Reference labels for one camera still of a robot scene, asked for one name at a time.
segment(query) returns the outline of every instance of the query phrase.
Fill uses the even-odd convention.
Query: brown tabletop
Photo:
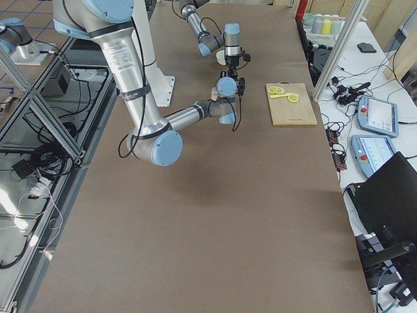
[[[239,130],[213,119],[183,130],[168,168],[122,160],[132,122],[119,100],[32,312],[372,312],[323,125],[271,123],[266,83],[312,88],[292,11],[199,13],[240,23],[252,55]],[[164,113],[209,98],[223,67],[199,55],[170,2],[151,31],[159,67],[177,79]]]

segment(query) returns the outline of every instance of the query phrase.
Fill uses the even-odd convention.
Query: yellow ring
[[[290,95],[288,95],[288,101],[295,103],[298,101],[298,95],[291,93]]]
[[[277,93],[277,94],[281,94],[281,93],[284,93],[284,92],[285,92],[285,90],[284,90],[284,88],[281,88],[281,87],[278,87],[278,86],[270,86],[270,87],[268,88],[268,92],[269,92],[269,93]]]

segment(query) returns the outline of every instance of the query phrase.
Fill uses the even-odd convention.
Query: yellow plastic object
[[[329,35],[331,28],[332,28],[332,21],[324,20],[323,26],[321,28],[321,33],[324,34],[324,35]]]
[[[277,87],[277,86],[270,86],[268,88],[268,93],[283,95],[285,92],[284,88]]]
[[[287,97],[289,102],[292,102],[292,103],[298,102],[298,94],[296,93],[284,93],[281,95],[270,95],[270,97],[271,99]]]

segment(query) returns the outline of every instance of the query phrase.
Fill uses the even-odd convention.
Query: cutting board
[[[270,86],[284,88],[285,93],[298,94],[298,102],[289,102],[287,97],[271,99],[270,93],[268,93]],[[268,83],[266,85],[266,95],[273,125],[317,125],[310,98],[303,83]]]

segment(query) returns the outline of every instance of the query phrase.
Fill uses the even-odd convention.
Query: white desk
[[[377,50],[376,53],[361,53],[359,49],[356,47],[358,43],[361,42],[368,42],[374,46]],[[365,70],[371,67],[379,66],[383,60],[385,59],[385,54],[382,52],[381,47],[378,45],[377,41],[375,40],[374,36],[372,35],[371,31],[365,24],[365,22],[360,22],[356,27],[356,30],[352,34],[352,37],[343,53],[342,58],[339,61],[339,66],[344,68],[347,72],[352,74],[359,74],[364,72]],[[382,86],[388,80],[385,78],[384,74],[384,67],[380,68],[378,73],[377,70],[370,72],[369,74],[363,74],[359,76],[353,76],[350,78],[345,78],[340,84],[344,86],[354,85],[357,83],[366,83],[371,82],[370,89],[376,88],[378,86]],[[333,76],[344,76],[348,77],[351,76],[346,72],[337,69],[334,71]],[[388,95],[392,91],[396,91],[401,86],[397,81],[392,81],[384,85],[383,87],[376,88],[373,91],[373,96],[375,98],[380,98],[386,100]],[[330,121],[343,121],[345,123],[348,122],[348,117],[346,117],[342,112],[336,109],[336,101],[325,101],[327,99],[333,98],[333,92],[331,92],[330,88],[326,88],[321,101],[319,101],[320,109],[323,114],[326,114]],[[417,121],[417,107],[411,100],[410,96],[406,92],[406,90],[402,89],[390,95],[389,98],[390,102],[395,102],[398,105],[399,111],[399,120],[400,121]],[[342,107],[338,105],[338,107],[345,111],[346,107]],[[349,110],[349,114],[353,114],[354,108],[351,107]],[[327,118],[322,116],[323,123],[327,123]],[[339,142],[346,148],[347,150],[347,170],[341,172],[341,179],[340,179],[340,187],[343,190],[349,183],[360,183],[366,180],[366,177],[360,171],[352,153],[350,145],[348,144],[349,138],[353,134],[372,134],[370,132],[366,132],[365,130],[359,129],[357,123],[357,116],[355,115],[352,119],[352,124],[349,124],[349,127],[345,127],[341,136],[339,137]],[[401,151],[405,157],[409,157],[412,155],[417,155],[417,125],[400,125],[399,126],[399,137],[394,138],[392,141],[395,145],[397,151]],[[412,164],[414,168],[417,168],[417,158],[410,159],[409,162]],[[361,224],[358,215],[356,213],[353,204],[351,203],[348,195],[345,195],[345,204],[347,210],[349,212],[349,218],[351,220],[352,230],[355,235],[360,235],[361,233],[366,233],[363,225]],[[384,309],[388,308],[388,306],[393,302],[392,297],[389,295],[389,291],[392,289],[392,286],[388,285],[384,287],[379,293],[379,303],[382,305]],[[396,305],[391,309],[390,312],[393,313],[415,313],[417,312],[417,302],[413,301],[409,306],[400,307]]]

